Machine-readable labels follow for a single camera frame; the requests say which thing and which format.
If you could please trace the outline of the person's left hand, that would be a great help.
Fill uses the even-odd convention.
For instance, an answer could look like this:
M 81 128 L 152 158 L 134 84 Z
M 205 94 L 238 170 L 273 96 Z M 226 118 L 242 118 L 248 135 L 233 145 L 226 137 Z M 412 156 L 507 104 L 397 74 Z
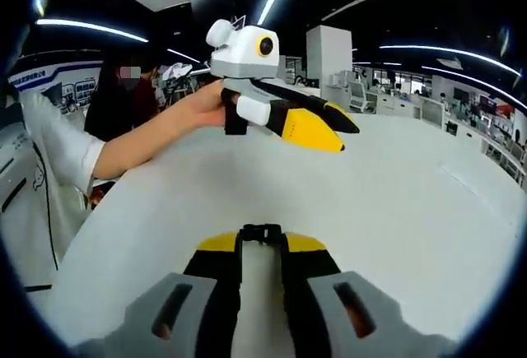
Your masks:
M 183 98 L 178 105 L 193 128 L 221 127 L 226 112 L 222 103 L 223 80 L 216 80 Z

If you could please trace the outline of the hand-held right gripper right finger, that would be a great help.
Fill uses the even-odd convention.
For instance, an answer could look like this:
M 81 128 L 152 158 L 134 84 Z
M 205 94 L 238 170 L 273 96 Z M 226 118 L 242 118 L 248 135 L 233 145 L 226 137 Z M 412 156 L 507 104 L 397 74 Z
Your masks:
M 284 309 L 297 357 L 451 357 L 453 342 L 423 334 L 399 303 L 353 271 L 343 272 L 317 239 L 282 237 Z

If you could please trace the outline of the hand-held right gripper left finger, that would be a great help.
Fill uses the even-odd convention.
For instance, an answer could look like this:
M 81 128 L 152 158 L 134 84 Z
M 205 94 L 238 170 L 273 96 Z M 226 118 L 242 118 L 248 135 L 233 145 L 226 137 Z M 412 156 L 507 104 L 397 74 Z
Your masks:
M 240 311 L 241 241 L 204 240 L 182 273 L 171 273 L 125 310 L 123 324 L 76 348 L 79 357 L 229 357 Z

